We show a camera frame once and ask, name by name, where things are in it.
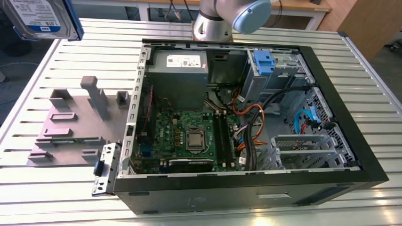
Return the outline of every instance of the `blue drive bay latch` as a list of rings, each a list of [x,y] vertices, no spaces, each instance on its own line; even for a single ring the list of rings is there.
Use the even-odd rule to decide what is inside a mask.
[[[261,75],[271,75],[275,69],[275,59],[271,57],[270,51],[255,50],[254,59]]]
[[[2,0],[2,7],[23,40],[83,39],[71,0]]]

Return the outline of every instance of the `gray 3d-printed holder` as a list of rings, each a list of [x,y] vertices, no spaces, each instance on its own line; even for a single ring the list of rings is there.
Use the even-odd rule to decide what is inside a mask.
[[[84,76],[82,87],[88,96],[71,96],[55,89],[50,109],[27,166],[60,167],[94,165],[103,145],[123,140],[130,95],[119,91],[106,96],[95,76]]]

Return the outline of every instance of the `silver metal panel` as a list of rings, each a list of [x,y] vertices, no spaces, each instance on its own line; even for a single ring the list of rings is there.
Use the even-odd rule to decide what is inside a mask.
[[[80,78],[96,75],[106,94],[130,90],[134,87],[142,38],[191,39],[189,24],[98,19],[82,19],[82,22],[87,31],[84,40],[55,41],[0,128],[0,165],[24,166],[35,140],[35,137],[24,135],[34,136],[40,132],[40,124],[51,107],[47,98],[54,88],[66,87],[71,95],[84,95],[79,89]],[[100,220],[108,220],[108,225],[170,226],[186,225],[191,220],[190,224],[195,226],[310,226],[339,225],[339,216],[347,219],[347,225],[402,224],[402,117],[397,113],[402,111],[377,73],[347,40],[339,41],[342,38],[335,32],[265,28],[257,34],[242,35],[242,39],[237,39],[237,34],[235,41],[257,42],[258,36],[259,43],[307,45],[318,57],[335,57],[323,66],[337,81],[335,88],[389,174],[389,182],[313,207],[136,216],[116,197],[91,197],[92,167],[3,168],[0,224],[56,225],[68,222],[104,225]]]

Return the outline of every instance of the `sticker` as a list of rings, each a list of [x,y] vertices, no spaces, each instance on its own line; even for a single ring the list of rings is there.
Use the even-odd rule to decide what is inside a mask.
[[[198,55],[169,55],[167,67],[202,67],[202,59]]]
[[[243,103],[245,102],[245,97],[242,97],[241,95],[238,96],[238,100]]]
[[[60,22],[47,0],[11,0],[24,24],[38,32],[58,32]]]
[[[246,165],[246,158],[241,157],[241,158],[239,158],[239,163],[241,163],[242,165]]]

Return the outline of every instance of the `expansion slot bracket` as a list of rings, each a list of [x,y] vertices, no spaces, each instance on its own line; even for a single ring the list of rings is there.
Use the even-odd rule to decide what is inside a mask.
[[[103,146],[100,160],[94,169],[95,182],[92,188],[92,196],[112,196],[114,185],[118,174],[119,158],[122,153],[122,145],[111,143]]]

